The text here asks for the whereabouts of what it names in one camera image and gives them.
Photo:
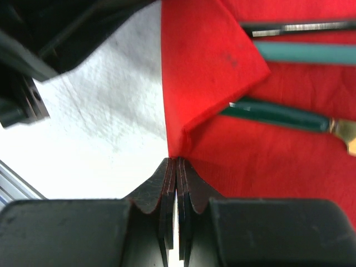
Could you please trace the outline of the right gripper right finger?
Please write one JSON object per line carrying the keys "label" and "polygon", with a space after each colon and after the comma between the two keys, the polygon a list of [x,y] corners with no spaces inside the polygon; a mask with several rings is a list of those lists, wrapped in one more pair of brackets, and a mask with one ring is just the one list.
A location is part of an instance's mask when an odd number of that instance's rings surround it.
{"label": "right gripper right finger", "polygon": [[222,196],[176,161],[185,266],[354,266],[355,228],[323,199]]}

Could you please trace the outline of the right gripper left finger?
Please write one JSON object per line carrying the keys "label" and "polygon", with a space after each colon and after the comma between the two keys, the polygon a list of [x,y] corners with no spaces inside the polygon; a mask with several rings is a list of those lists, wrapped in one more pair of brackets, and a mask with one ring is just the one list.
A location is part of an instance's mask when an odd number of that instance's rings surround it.
{"label": "right gripper left finger", "polygon": [[174,159],[123,199],[18,200],[1,211],[2,266],[167,266]]}

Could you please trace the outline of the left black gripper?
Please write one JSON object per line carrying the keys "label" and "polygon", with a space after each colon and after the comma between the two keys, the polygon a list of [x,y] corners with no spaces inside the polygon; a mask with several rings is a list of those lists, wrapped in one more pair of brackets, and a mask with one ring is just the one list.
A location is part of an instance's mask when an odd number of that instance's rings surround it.
{"label": "left black gripper", "polygon": [[149,1],[2,1],[1,126],[48,117],[35,86],[80,65]]}

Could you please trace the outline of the green handled utensil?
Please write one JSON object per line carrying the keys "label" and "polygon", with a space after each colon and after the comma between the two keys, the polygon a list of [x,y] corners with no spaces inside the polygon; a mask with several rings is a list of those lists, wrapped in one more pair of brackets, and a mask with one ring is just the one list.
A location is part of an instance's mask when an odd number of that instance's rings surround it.
{"label": "green handled utensil", "polygon": [[355,121],[327,117],[250,97],[229,103],[221,114],[303,131],[328,133],[342,140],[348,154],[355,156]]}

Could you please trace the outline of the red paper napkin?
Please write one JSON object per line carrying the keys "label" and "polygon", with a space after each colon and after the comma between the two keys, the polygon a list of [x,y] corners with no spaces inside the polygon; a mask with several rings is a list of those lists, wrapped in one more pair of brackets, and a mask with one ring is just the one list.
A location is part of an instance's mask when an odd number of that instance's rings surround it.
{"label": "red paper napkin", "polygon": [[162,83],[171,157],[228,197],[320,198],[355,221],[355,157],[329,134],[222,116],[243,95],[355,119],[355,68],[266,62],[243,21],[352,18],[354,1],[163,1]]}

